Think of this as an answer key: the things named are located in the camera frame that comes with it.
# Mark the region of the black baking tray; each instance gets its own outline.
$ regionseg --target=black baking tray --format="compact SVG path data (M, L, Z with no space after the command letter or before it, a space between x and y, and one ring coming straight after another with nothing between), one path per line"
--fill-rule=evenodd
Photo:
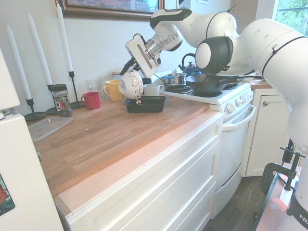
M136 104L136 100L126 99L124 105L129 113L153 113L162 112L167 103L165 96L141 96L141 104Z

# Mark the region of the candle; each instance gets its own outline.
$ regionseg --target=candle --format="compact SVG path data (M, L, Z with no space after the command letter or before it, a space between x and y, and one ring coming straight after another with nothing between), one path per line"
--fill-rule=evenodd
M71 55L70 55L70 52L69 52L68 41L67 41L66 32L65 32L65 25L64 25L64 19L63 19L63 14L62 14L62 8L61 8L61 6L58 2L57 2L57 13L58 13L58 19L59 19L59 23L60 23L62 40L63 40L63 44L64 44L64 51L65 51L68 71L73 71Z
M31 29L31 32L32 32L32 35L33 35L34 43L35 43L35 46L38 50L40 61L41 61L42 66L43 66L43 71L44 71L44 75L45 75L45 78L46 78L46 81L47 81L47 85L52 85L52 80L51 80L51 77L50 77L50 74L49 74L49 70L48 70L46 58L45 58L45 55L44 55L44 51L43 51L42 45L41 45L40 40L39 40L39 36L38 36L39 34L38 34L37 29L35 27L34 20L33 20L33 18L31 17L30 14L28 14L28 20L29 20L29 23L30 23L30 29Z
M27 79L26 79L25 72L24 72L23 64L21 63L21 59L20 59L17 44L16 44L16 41L15 41L14 33L13 33L13 31L10 28L9 25L7 25L7 32L8 32L8 35L9 35L9 41L10 41L10 44L11 44L13 56L14 56L15 63L16 63L16 66L17 66L19 78L21 80L21 83L22 83L22 86L23 86L23 89L24 89L24 92L25 92L25 95L26 95L26 99L31 100L32 97L31 97L30 89L29 89L29 86L28 86L28 82L27 82Z

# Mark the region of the stainless steel pot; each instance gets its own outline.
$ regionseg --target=stainless steel pot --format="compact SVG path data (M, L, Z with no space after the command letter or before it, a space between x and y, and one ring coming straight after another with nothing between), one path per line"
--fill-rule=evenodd
M186 76L186 73L172 73L161 77L161 79L168 86L186 85Z

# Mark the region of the white wall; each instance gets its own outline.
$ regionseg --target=white wall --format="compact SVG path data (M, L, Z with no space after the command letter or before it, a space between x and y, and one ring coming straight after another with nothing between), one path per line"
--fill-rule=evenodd
M258 0L256 20L269 18L275 20L279 0Z
M191 9L197 13L225 11L229 8L229 0L211 0L209 5L191 1ZM165 0L165 8L175 7L174 0ZM30 13L36 23L37 31L48 63L53 84L65 83L68 87L71 102L75 101L71 78L68 76L65 54L60 34L60 27L54 0L0 0L0 48L11 73L21 105L16 107L22 115L31 112L26 104L25 94L12 56L6 26L12 28L21 60L25 69L29 88L34 100L35 111L46 111L53 107L51 93L40 64L27 14ZM125 43L135 33L141 33L145 39L154 32L149 22L96 19L64 19L68 43L71 51L75 84L78 97L87 92L85 80L98 76L107 76L120 71L130 59ZM174 52L161 54L162 66L158 72L175 69L182 57L195 48L185 41Z

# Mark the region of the white mug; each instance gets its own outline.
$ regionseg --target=white mug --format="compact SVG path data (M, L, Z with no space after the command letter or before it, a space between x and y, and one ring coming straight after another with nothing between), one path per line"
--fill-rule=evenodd
M150 83L143 86L145 96L157 96L164 90L164 85Z
M128 70L119 80L120 92L129 99L139 99L143 93L142 78L135 70Z

